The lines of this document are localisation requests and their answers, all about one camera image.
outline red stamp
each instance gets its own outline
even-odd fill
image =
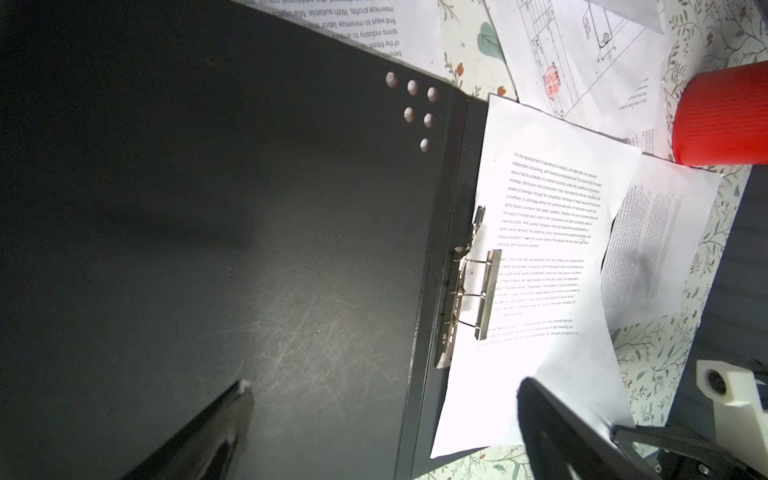
[[[560,91],[560,71],[554,65],[547,69],[544,76],[544,88],[546,88],[550,100],[554,100]]]

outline scratched surface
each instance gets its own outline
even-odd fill
[[[238,478],[391,478],[449,94],[161,3],[10,22],[3,478],[118,478],[235,379]]]

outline printed document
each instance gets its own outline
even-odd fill
[[[648,127],[605,119],[658,75],[666,35],[585,0],[486,3],[521,103],[613,137]]]
[[[526,376],[606,438],[611,425],[631,425],[600,266],[640,156],[635,147],[491,96],[475,198],[485,219],[470,255],[484,259],[502,249],[502,263],[488,339],[458,326],[433,458],[522,443],[517,390]],[[470,324],[472,308],[462,306]]]
[[[643,156],[603,263],[609,329],[680,309],[719,185],[719,174]]]
[[[648,76],[631,97],[624,102],[611,116],[603,119],[599,131],[611,132],[616,138],[633,138],[637,132],[656,127],[662,116],[666,115],[664,90],[661,85],[661,65],[652,68]]]
[[[234,1],[445,78],[436,0]]]
[[[639,133],[632,134],[623,141],[640,148],[644,154],[653,155],[665,160],[672,160],[672,147],[667,129],[667,111],[661,108],[653,127],[645,128]]]

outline table surface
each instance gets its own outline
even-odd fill
[[[446,77],[467,94],[517,100],[498,38],[482,0],[436,0],[442,14]],[[768,59],[766,25],[750,0],[665,0],[674,40],[664,91],[668,134],[677,103],[694,75]],[[708,167],[723,175],[707,228],[690,268],[682,308],[674,315],[612,332],[632,414],[641,425],[665,425],[700,314],[741,200],[749,165]],[[419,480],[532,478],[522,445],[481,450]]]

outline floral pattern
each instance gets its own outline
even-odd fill
[[[445,67],[467,94],[517,99],[482,0],[437,0],[443,12]],[[667,130],[671,139],[677,104],[694,75],[768,60],[768,31],[750,0],[666,0],[674,43],[664,72]],[[723,176],[707,228],[690,267],[680,311],[611,332],[635,422],[665,425],[688,359],[701,312],[741,200],[749,165],[707,167]],[[641,454],[650,449],[640,448]],[[531,480],[525,448],[495,446],[461,458],[419,480]]]

